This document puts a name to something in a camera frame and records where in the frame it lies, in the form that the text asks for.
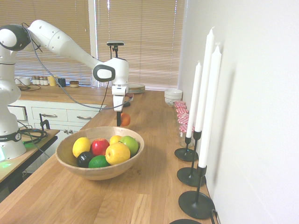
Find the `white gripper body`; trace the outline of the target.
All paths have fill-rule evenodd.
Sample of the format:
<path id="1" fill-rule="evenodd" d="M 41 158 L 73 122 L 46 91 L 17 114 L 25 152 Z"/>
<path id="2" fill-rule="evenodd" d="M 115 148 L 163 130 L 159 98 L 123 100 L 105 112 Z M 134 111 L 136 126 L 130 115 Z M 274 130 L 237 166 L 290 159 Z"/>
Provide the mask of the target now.
<path id="1" fill-rule="evenodd" d="M 121 112 L 123 109 L 124 98 L 128 92 L 127 86 L 112 86 L 113 105 L 115 112 Z"/>

